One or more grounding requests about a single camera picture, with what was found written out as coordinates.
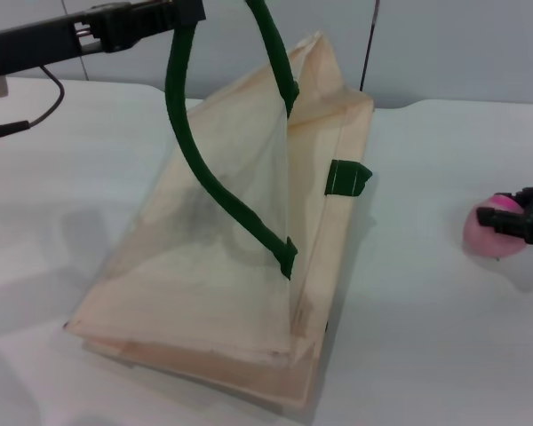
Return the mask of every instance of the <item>green tab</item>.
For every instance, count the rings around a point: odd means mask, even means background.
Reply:
[[[359,162],[333,160],[326,183],[326,195],[358,197],[373,173]]]

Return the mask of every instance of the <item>green strap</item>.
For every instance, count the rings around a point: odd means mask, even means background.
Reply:
[[[373,173],[359,162],[333,160],[326,182],[326,195],[358,197]]]
[[[279,92],[290,115],[292,104],[298,91],[290,71],[290,62],[284,50],[282,39],[274,26],[264,0],[247,0],[255,15],[271,61]],[[294,258],[298,251],[290,238],[282,241],[260,220],[259,216],[237,197],[232,195],[209,170],[203,160],[189,128],[186,110],[187,66],[195,35],[195,26],[177,28],[171,45],[170,60],[166,74],[165,96],[168,116],[176,133],[178,145],[186,157],[187,164],[197,180],[213,199],[239,224],[249,231],[259,242],[270,250],[281,266],[282,274],[290,279]],[[292,92],[289,81],[292,81]]]

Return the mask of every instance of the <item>pink ball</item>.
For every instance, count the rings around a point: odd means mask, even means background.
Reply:
[[[519,253],[527,244],[521,238],[496,233],[493,228],[480,226],[476,210],[479,207],[491,207],[497,210],[522,213],[523,209],[517,202],[504,195],[496,194],[490,199],[475,206],[464,225],[464,241],[479,256],[506,257]]]

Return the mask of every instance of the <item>bag handle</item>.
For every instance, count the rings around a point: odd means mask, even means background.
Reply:
[[[294,100],[298,96],[298,84],[294,81],[290,61],[284,43],[274,24],[265,0],[245,0],[259,24],[266,52],[274,72],[287,116],[290,116]],[[195,27],[180,27],[174,31],[170,60],[166,73],[165,96],[171,127],[176,133],[179,148],[186,157],[189,168],[205,191],[239,224],[271,251],[281,266],[282,274],[290,279],[294,258],[298,251],[290,237],[282,241],[260,217],[245,203],[230,193],[211,173],[194,141],[189,127],[186,109],[186,79],[189,56],[192,50]]]

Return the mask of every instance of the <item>white surface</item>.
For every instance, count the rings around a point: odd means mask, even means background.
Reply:
[[[66,0],[69,13],[99,0]],[[266,0],[288,48],[322,30],[330,38],[348,84],[359,87],[373,4],[358,0]],[[206,97],[268,61],[257,24],[242,0],[204,0],[207,20],[195,33],[187,94]],[[145,83],[163,89],[172,32],[141,41],[133,49],[84,58],[96,81]]]
[[[533,103],[533,0],[383,0],[365,90],[378,107]]]
[[[40,20],[50,20],[65,14],[61,0],[0,0],[0,30],[27,25]],[[84,80],[83,66],[79,59],[51,64],[48,69],[58,78]],[[17,75],[45,78],[41,69],[22,71]]]
[[[55,98],[46,81],[10,84],[0,122]],[[533,106],[376,112],[319,404],[286,417],[61,331],[171,140],[162,93],[79,82],[42,126],[0,140],[0,424],[533,426],[533,293],[459,247],[470,206],[533,185]]]

